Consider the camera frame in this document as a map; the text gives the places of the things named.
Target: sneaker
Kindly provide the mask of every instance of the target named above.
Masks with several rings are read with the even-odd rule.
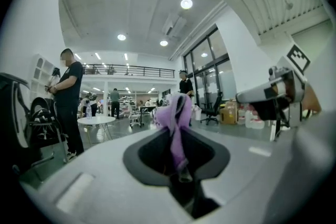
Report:
[[[67,162],[70,162],[71,160],[73,160],[75,157],[77,156],[77,153],[71,153],[71,152],[68,152],[67,154],[67,159],[68,161],[66,161],[65,159],[63,159],[63,162],[64,163],[67,163]]]

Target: purple fabric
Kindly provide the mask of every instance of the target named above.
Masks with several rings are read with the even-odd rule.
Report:
[[[181,172],[188,164],[183,151],[181,139],[181,127],[189,127],[191,118],[192,102],[189,96],[183,93],[175,94],[170,100],[170,105],[160,108],[156,113],[156,120],[160,127],[168,127],[170,135],[173,136],[170,147],[173,156],[173,163],[176,171]]]

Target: railing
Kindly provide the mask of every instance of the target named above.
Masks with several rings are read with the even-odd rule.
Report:
[[[154,67],[138,67],[124,65],[83,65],[85,75],[105,74],[124,76],[146,76],[159,78],[174,78],[174,70]]]

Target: fluorescent light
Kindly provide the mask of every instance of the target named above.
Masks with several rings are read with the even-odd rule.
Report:
[[[193,6],[193,2],[191,0],[182,0],[181,1],[181,7],[183,9],[189,9]]]
[[[123,40],[126,39],[126,36],[120,34],[120,35],[118,35],[118,39],[121,40],[121,41],[123,41]]]
[[[160,42],[160,45],[163,46],[163,47],[167,46],[168,42],[166,40],[163,40],[163,41]]]

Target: round ceiling light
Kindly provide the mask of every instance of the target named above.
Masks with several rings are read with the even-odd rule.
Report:
[[[164,46],[167,46],[167,45],[168,45],[168,42],[165,41],[165,40],[163,40],[163,41],[160,42],[160,45],[163,46],[163,47],[164,47]]]
[[[125,40],[125,39],[126,39],[126,36],[124,36],[124,35],[120,34],[120,35],[118,35],[118,39],[123,41],[123,40]]]
[[[181,7],[184,9],[189,9],[193,6],[193,2],[191,0],[182,0]]]

